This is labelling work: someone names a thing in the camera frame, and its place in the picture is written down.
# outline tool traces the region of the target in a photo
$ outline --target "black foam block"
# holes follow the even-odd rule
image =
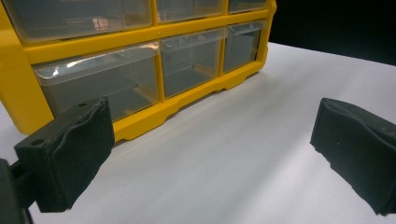
[[[15,146],[33,174],[41,212],[70,209],[110,155],[114,133],[107,99],[72,107]]]
[[[311,144],[376,214],[396,213],[396,125],[322,99]]]

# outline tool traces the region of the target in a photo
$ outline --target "plastic storage organizer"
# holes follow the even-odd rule
[[[2,0],[0,99],[21,133],[107,96],[116,140],[262,69],[275,0]]]

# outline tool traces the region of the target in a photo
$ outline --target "white table surface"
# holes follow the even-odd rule
[[[269,44],[260,73],[115,147],[70,211],[35,223],[396,223],[309,144],[319,101],[396,123],[396,67]],[[24,137],[0,108],[0,157]]]

